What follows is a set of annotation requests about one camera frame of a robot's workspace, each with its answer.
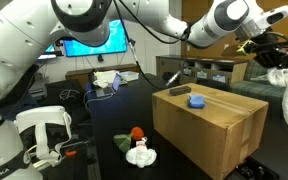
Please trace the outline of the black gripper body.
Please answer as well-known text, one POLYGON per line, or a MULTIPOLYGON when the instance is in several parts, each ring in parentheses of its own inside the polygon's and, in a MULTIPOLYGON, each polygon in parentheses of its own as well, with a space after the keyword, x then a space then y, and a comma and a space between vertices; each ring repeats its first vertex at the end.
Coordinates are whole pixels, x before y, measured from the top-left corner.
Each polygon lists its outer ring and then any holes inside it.
POLYGON ((288 68, 288 49, 278 45, 279 37, 284 37, 284 35, 277 32, 266 31, 264 34, 252 38, 252 41, 257 45, 273 43, 273 46, 264 47, 255 51, 256 56, 254 60, 266 69, 288 68))

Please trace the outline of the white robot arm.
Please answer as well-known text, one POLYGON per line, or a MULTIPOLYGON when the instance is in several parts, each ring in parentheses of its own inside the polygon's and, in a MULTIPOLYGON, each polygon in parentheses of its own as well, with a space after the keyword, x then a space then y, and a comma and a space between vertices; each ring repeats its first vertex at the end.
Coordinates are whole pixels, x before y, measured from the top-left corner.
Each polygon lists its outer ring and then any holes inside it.
MULTIPOLYGON (((193 23, 173 17, 169 0, 11 0, 0 10, 0 100, 56 41, 102 45, 110 22, 119 18, 203 49, 231 33, 241 40, 259 36, 287 17, 287 5, 265 11, 256 0, 213 0, 193 23)), ((1 114, 0 180, 43 180, 16 125, 1 114)))

